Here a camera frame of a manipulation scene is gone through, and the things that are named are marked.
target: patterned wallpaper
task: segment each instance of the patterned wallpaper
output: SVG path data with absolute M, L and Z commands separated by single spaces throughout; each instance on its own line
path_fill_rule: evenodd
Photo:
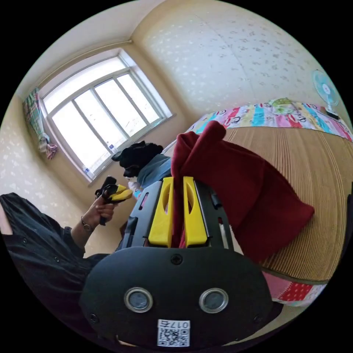
M 0 194 L 10 192 L 28 199 L 62 227 L 74 226 L 87 211 L 41 160 L 18 96 L 13 96 L 0 128 Z M 86 256 L 112 252 L 120 238 L 119 230 L 112 225 L 97 229 L 86 246 Z
M 323 68 L 292 36 L 259 15 L 215 0 L 167 0 L 132 39 L 187 106 L 207 112 L 287 96 L 323 104 L 311 73 Z M 345 120 L 342 102 L 337 107 Z

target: woven mat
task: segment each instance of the woven mat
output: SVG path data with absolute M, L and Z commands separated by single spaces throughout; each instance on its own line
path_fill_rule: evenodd
M 270 162 L 300 199 L 315 208 L 301 234 L 262 263 L 264 270 L 291 280 L 327 282 L 337 267 L 345 237 L 353 143 L 325 132 L 270 127 L 227 129 L 225 140 Z M 173 149 L 166 155 L 172 156 Z

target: fan base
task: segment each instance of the fan base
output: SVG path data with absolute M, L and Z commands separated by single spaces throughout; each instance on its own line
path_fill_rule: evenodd
M 339 116 L 334 110 L 332 110 L 328 107 L 325 107 L 325 111 L 329 117 L 334 118 L 336 120 L 339 120 Z

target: screw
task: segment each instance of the screw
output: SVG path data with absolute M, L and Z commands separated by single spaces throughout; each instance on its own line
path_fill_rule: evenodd
M 262 317 L 260 316 L 260 315 L 256 315 L 255 317 L 254 317 L 254 322 L 255 323 L 259 323 L 259 322 L 261 322 L 262 321 Z
M 94 314 L 91 314 L 91 315 L 89 316 L 89 319 L 90 319 L 94 324 L 97 324 L 97 323 L 99 322 L 98 317 L 97 317 L 96 315 L 94 315 Z
M 171 257 L 170 261 L 173 265 L 180 265 L 183 262 L 183 258 L 179 254 L 175 254 Z

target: blue cloth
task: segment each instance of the blue cloth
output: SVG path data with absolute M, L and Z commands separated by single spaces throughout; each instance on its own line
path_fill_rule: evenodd
M 171 176 L 171 159 L 163 154 L 157 154 L 139 172 L 137 182 L 144 189 L 156 181 Z

